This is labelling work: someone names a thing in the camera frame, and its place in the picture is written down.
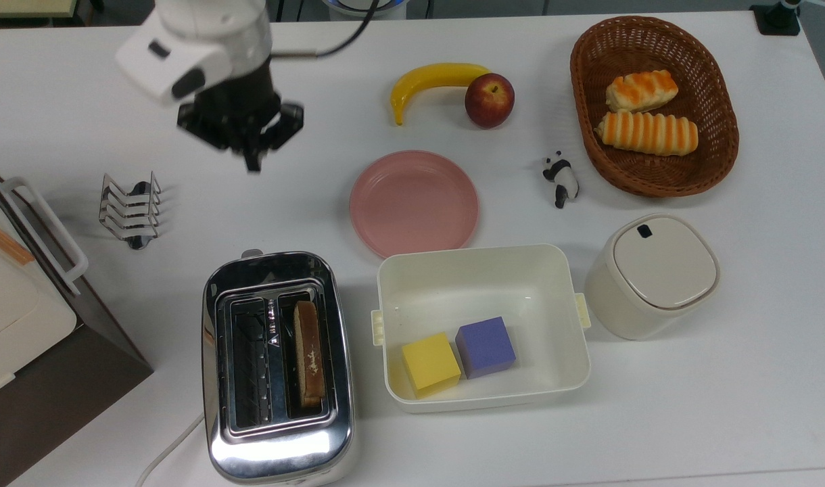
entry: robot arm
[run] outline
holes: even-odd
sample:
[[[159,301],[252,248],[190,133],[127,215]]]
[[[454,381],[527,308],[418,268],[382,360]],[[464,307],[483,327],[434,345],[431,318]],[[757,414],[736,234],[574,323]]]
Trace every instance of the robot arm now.
[[[243,155],[251,172],[304,124],[304,109],[282,103],[269,71],[268,13],[259,0],[156,0],[116,54],[141,91],[181,105],[178,125],[218,149]]]

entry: bread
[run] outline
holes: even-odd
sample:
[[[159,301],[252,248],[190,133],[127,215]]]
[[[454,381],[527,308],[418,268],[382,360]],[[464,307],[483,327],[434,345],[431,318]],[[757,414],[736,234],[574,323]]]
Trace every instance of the bread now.
[[[674,115],[605,114],[595,132],[607,145],[645,154],[684,156],[698,147],[698,127]]]
[[[310,301],[296,302],[294,312],[298,400],[301,407],[317,407],[325,397],[323,352],[319,338],[319,318]]]
[[[678,86],[666,70],[618,76],[605,89],[605,103],[612,112],[648,112],[662,107],[678,94]]]

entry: panda figurine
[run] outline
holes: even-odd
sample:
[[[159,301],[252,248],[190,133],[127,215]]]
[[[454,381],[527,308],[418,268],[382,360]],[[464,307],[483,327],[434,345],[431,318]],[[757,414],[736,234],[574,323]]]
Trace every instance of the panda figurine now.
[[[560,151],[557,151],[557,157],[560,157],[560,154]],[[562,208],[566,200],[574,200],[578,196],[578,180],[572,171],[572,164],[564,158],[557,161],[545,158],[545,170],[542,171],[542,175],[557,185],[554,194],[554,206],[557,208]]]

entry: brown basket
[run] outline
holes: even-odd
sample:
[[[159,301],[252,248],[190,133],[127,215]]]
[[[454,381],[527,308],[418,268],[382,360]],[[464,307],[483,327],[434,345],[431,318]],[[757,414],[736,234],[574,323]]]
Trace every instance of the brown basket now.
[[[734,166],[740,135],[719,66],[696,38],[674,24],[619,16],[589,28],[572,50],[577,121],[592,164],[612,185],[663,198],[707,191]],[[608,112],[605,87],[631,73],[668,69],[679,92],[651,113],[686,117],[698,126],[698,148],[685,156],[655,156],[604,145],[592,130]]]

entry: stainless steel toaster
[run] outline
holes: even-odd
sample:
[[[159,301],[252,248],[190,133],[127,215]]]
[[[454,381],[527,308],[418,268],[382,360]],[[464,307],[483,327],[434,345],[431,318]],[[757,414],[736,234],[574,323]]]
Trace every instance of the stainless steel toaster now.
[[[316,306],[324,394],[298,401],[296,302]],[[249,256],[205,286],[202,373],[208,454],[239,484],[328,484],[356,462],[348,342],[335,278],[307,252]]]

